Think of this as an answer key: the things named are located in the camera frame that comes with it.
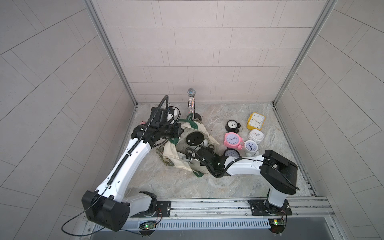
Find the black and white alarm clock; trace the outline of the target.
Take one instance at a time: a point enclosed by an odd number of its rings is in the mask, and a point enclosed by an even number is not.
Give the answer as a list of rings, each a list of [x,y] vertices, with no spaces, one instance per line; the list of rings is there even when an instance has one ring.
[[[233,158],[239,158],[241,155],[240,155],[240,153],[237,150],[227,148],[224,151],[224,156],[233,157]]]

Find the canvas bag with green handles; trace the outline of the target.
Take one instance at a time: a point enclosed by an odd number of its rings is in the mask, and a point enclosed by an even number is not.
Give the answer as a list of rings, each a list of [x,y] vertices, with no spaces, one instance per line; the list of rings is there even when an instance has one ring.
[[[177,139],[167,141],[157,150],[157,153],[165,165],[194,172],[195,175],[200,178],[202,175],[208,174],[209,171],[199,161],[195,159],[188,160],[186,158],[186,148],[192,148],[195,151],[202,148],[208,148],[217,154],[221,144],[209,134],[201,121],[180,119],[179,122],[182,123],[182,128],[184,130],[183,134]],[[188,146],[186,143],[186,137],[192,132],[203,133],[208,139],[209,145],[207,147]]]

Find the pink twin-bell alarm clock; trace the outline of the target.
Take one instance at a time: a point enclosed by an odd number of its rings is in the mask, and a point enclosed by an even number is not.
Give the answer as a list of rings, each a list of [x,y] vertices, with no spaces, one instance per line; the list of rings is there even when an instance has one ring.
[[[225,134],[224,145],[230,149],[242,150],[244,141],[238,134],[230,132]]]

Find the white round alarm clock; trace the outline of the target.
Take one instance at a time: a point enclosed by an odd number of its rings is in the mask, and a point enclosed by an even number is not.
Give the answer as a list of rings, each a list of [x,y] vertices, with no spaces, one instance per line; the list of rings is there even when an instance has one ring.
[[[259,146],[253,140],[247,140],[244,142],[244,151],[247,157],[252,157],[258,154]]]

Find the small black alarm clock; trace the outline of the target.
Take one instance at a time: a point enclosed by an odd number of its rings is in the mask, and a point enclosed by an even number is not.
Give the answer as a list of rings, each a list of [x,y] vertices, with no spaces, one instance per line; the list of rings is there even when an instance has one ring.
[[[236,133],[237,134],[237,133],[239,133],[241,127],[242,127],[241,124],[235,120],[229,120],[229,121],[227,121],[227,123],[225,125],[225,129],[228,133]]]

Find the white square alarm clock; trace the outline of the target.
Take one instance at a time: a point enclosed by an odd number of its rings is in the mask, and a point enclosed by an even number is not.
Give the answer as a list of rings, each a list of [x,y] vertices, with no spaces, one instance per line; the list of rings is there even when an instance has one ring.
[[[260,144],[265,138],[265,134],[258,129],[249,132],[248,139]]]

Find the yellow square alarm clock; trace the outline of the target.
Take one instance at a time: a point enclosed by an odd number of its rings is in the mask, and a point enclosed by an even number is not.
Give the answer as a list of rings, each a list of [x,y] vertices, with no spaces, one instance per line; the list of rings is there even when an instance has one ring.
[[[265,116],[258,114],[256,112],[250,114],[250,117],[247,121],[247,129],[248,130],[257,129],[261,131],[264,126],[265,119],[266,119]]]

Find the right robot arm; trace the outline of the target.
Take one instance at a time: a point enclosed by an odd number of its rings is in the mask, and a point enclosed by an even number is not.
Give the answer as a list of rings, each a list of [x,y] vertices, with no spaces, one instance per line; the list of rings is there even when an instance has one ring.
[[[213,152],[191,148],[186,150],[187,157],[200,162],[215,178],[234,175],[262,176],[272,186],[264,205],[271,209],[281,209],[287,203],[288,195],[294,195],[297,187],[298,165],[273,150],[253,157],[229,157],[214,155]]]

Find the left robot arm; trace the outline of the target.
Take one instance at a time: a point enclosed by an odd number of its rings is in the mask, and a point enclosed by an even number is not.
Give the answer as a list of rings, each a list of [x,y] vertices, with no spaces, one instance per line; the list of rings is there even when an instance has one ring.
[[[107,178],[93,192],[86,191],[82,204],[87,219],[114,232],[119,231],[129,217],[137,214],[156,216],[157,196],[141,191],[124,201],[128,185],[144,157],[160,139],[177,139],[183,133],[180,123],[152,126],[150,123],[134,129],[133,139]]]

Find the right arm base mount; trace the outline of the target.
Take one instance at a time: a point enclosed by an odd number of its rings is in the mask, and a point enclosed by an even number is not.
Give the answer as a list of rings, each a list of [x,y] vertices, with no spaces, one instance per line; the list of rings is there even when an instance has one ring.
[[[292,210],[287,199],[282,207],[276,207],[267,199],[248,200],[253,216],[291,216]]]

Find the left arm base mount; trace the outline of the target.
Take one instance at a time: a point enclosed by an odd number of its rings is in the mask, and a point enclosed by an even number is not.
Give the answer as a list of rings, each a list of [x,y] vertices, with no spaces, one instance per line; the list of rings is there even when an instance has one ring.
[[[150,203],[150,207],[135,215],[130,216],[130,218],[154,218],[159,217],[169,217],[171,210],[171,201],[156,201],[156,203]]]

